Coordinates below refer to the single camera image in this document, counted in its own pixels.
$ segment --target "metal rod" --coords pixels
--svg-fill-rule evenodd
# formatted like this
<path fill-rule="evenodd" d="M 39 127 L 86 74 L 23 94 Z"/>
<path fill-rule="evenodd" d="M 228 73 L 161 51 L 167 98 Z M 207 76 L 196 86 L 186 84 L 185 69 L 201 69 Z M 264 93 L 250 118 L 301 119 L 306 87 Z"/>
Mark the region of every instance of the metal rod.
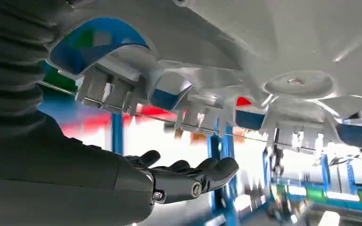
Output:
<path fill-rule="evenodd" d="M 52 84 L 50 84 L 50 83 L 48 83 L 48 82 L 39 81 L 38 83 L 39 83 L 40 85 L 43 85 L 43 86 L 46 86 L 46 87 L 48 87 L 48 88 L 52 88 L 52 89 L 54 89 L 54 90 L 57 90 L 57 91 L 60 91 L 60 92 L 69 94 L 69 95 L 71 95 L 71 96 L 74 96 L 74 97 L 76 96 L 76 93 L 71 92 L 71 91 L 66 90 L 66 89 L 63 89 L 63 88 L 60 88 L 60 87 L 57 87 L 57 86 L 52 85 Z M 92 98 L 89 98 L 89 97 L 85 97 L 84 99 L 85 99 L 85 100 L 88 100 L 88 101 L 92 101 L 92 102 L 94 102 L 94 103 L 101 104 L 101 105 L 106 104 L 106 103 L 103 103 L 102 101 L 95 100 L 95 99 L 92 99 Z M 120 110 L 120 111 L 123 111 L 123 112 L 127 112 L 127 109 L 128 109 L 128 108 L 121 108 L 121 107 L 114 106 L 114 105 L 110 105 L 110 104 L 106 104 L 106 105 L 107 105 L 109 108 L 113 108 L 113 109 Z M 159 120 L 159 121 L 163 121 L 163 122 L 167 122 L 167 123 L 175 124 L 174 121 L 166 120 L 166 119 L 161 119 L 161 118 L 158 118 L 158 117 L 155 117 L 155 116 L 151 116 L 151 115 L 146 115 L 146 114 L 141 114 L 141 113 L 135 113 L 135 115 L 143 116 L 143 117 L 147 117 L 147 118 L 150 118 L 150 119 Z M 202 130 L 202 131 L 212 132 L 212 133 L 216 133 L 216 134 L 219 133 L 218 130 L 203 128 L 203 127 L 197 127 L 197 126 L 189 125 L 189 124 L 186 124 L 186 123 L 181 123 L 181 125 L 184 126 L 184 127 L 189 127 L 189 128 L 193 128 L 193 129 L 199 129 L 199 130 Z M 249 138 L 249 137 L 245 137 L 245 136 L 241 136 L 241 135 L 236 135 L 236 134 L 232 134 L 232 133 L 231 133 L 231 134 L 230 134 L 230 133 L 225 133 L 225 135 L 234 136 L 234 137 L 239 137 L 239 138 L 244 138 L 244 139 L 251 139 L 251 140 L 256 140 L 256 141 L 261 141 L 261 142 L 266 142 L 266 141 L 264 141 L 264 140 Z"/>
<path fill-rule="evenodd" d="M 40 85 L 45 86 L 45 87 L 48 87 L 48 88 L 51 88 L 51 89 L 54 89 L 54 90 L 57 90 L 57 91 L 60 91 L 60 92 L 69 94 L 69 95 L 71 95 L 71 96 L 74 96 L 74 97 L 76 96 L 76 93 L 71 92 L 71 91 L 69 91 L 69 90 L 67 90 L 67 89 L 60 88 L 60 87 L 55 86 L 55 85 L 53 85 L 53 84 L 50 84 L 50 83 L 48 83 L 48 82 L 39 81 L 38 83 L 39 83 Z M 95 99 L 92 99 L 92 98 L 89 98 L 89 97 L 86 97 L 85 100 L 92 101 L 92 102 L 95 102 L 95 103 L 98 103 L 98 104 L 101 104 L 101 105 L 106 104 L 106 103 L 103 103 L 102 101 L 95 100 Z M 123 111 L 123 112 L 127 112 L 127 110 L 128 110 L 128 108 L 122 108 L 122 107 L 118 107 L 118 106 L 114 106 L 114 105 L 109 105 L 109 104 L 107 104 L 107 105 L 108 105 L 110 108 L 114 108 L 114 109 L 116 109 L 116 110 L 120 110 L 120 111 Z M 150 115 L 141 114 L 141 113 L 135 113 L 135 115 L 143 116 L 143 117 L 147 117 L 147 118 L 150 118 L 150 119 L 159 120 L 159 121 L 163 121 L 163 122 L 167 122 L 167 123 L 175 124 L 174 121 L 166 120 L 166 119 L 161 119 L 161 118 L 158 118 L 158 117 L 155 117 L 155 116 L 150 116 Z M 202 130 L 202 131 L 207 131 L 207 132 L 212 132 L 212 133 L 216 133 L 216 134 L 219 133 L 218 130 L 208 129 L 208 128 L 201 128 L 201 127 L 197 127 L 197 126 L 194 126 L 194 125 L 189 125 L 189 124 L 186 124 L 186 123 L 181 123 L 181 125 L 184 126 L 184 127 L 189 127 L 189 128 L 193 128 L 193 129 L 198 129 L 198 130 Z M 260 142 L 265 142 L 265 143 L 267 143 L 267 141 L 264 141 L 264 140 L 254 139 L 254 138 L 250 138 L 250 137 L 246 137 L 246 136 L 241 136 L 241 135 L 237 135 L 237 134 L 232 134 L 232 133 L 224 133 L 224 134 L 225 134 L 225 135 L 228 135 L 228 136 L 239 137 L 239 138 L 244 138 L 244 139 L 255 140 L 255 141 L 260 141 Z M 274 143 L 274 144 L 292 147 L 292 145 L 287 145 L 287 144 L 282 144 L 282 143 Z M 300 147 L 300 149 L 306 150 L 306 151 L 309 151 L 309 152 L 312 152 L 312 153 L 315 153 L 315 152 L 316 152 L 315 149 L 307 148 L 307 147 Z M 348 159 L 362 160 L 361 158 L 357 158 L 357 157 L 349 157 L 349 156 L 344 156 L 344 157 L 345 157 L 345 158 L 348 158 Z"/>

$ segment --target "white surface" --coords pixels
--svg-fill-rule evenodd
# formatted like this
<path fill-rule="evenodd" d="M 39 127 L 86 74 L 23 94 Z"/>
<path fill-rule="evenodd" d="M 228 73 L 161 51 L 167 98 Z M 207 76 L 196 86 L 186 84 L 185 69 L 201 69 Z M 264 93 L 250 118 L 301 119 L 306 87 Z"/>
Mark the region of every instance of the white surface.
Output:
<path fill-rule="evenodd" d="M 338 226 L 340 215 L 336 212 L 325 211 L 318 226 Z"/>

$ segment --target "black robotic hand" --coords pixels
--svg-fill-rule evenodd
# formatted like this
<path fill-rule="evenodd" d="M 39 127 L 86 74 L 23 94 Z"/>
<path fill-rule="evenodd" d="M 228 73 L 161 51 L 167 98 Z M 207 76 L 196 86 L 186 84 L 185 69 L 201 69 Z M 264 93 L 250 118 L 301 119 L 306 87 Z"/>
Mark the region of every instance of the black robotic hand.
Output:
<path fill-rule="evenodd" d="M 152 199 L 160 204 L 198 198 L 201 194 L 226 185 L 239 167 L 233 158 L 217 161 L 208 158 L 196 168 L 179 160 L 169 167 L 149 168 L 160 159 L 157 151 L 148 151 L 139 156 L 125 156 L 129 163 L 154 182 Z"/>

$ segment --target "blue steel post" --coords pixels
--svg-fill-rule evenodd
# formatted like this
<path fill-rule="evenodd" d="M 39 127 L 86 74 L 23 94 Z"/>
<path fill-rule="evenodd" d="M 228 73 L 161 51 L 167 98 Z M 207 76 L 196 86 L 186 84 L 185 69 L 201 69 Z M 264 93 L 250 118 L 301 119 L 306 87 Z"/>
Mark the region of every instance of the blue steel post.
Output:
<path fill-rule="evenodd" d="M 232 134 L 232 127 L 227 126 L 225 128 L 225 133 Z M 234 137 L 229 135 L 224 135 L 221 145 L 221 158 L 235 158 L 234 153 Z M 239 225 L 238 213 L 234 207 L 234 200 L 237 198 L 237 179 L 234 177 L 226 187 L 223 188 L 223 197 L 227 203 L 226 219 L 227 225 L 236 226 Z"/>
<path fill-rule="evenodd" d="M 112 114 L 112 152 L 123 155 L 122 114 Z"/>
<path fill-rule="evenodd" d="M 220 138 L 217 134 L 213 134 L 211 137 L 207 137 L 207 151 L 209 158 L 221 159 L 219 150 Z M 211 192 L 212 196 L 212 213 L 221 208 L 221 191 L 216 190 Z"/>
<path fill-rule="evenodd" d="M 324 184 L 324 192 L 328 190 L 328 185 L 330 184 L 331 177 L 329 174 L 329 166 L 328 166 L 328 156 L 323 154 L 321 156 L 321 167 L 322 167 L 322 180 Z"/>
<path fill-rule="evenodd" d="M 356 186 L 355 186 L 355 182 L 354 182 L 354 173 L 353 173 L 353 166 L 350 164 L 352 160 L 349 159 L 346 162 L 346 166 L 347 166 L 347 178 L 349 181 L 349 188 L 350 188 L 350 193 L 351 194 L 356 194 Z"/>

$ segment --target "metal bolt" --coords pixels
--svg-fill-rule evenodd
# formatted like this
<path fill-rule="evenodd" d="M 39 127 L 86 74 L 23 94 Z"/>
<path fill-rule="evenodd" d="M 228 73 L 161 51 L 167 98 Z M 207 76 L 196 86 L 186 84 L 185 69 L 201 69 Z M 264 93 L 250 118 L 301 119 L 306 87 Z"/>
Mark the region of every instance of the metal bolt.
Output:
<path fill-rule="evenodd" d="M 288 80 L 288 83 L 295 86 L 302 86 L 304 85 L 304 80 L 302 79 L 290 79 Z"/>
<path fill-rule="evenodd" d="M 160 201 L 163 199 L 163 193 L 161 192 L 154 192 L 152 198 L 156 201 Z"/>
<path fill-rule="evenodd" d="M 202 193 L 202 185 L 199 182 L 196 182 L 192 185 L 192 196 L 198 197 Z"/>

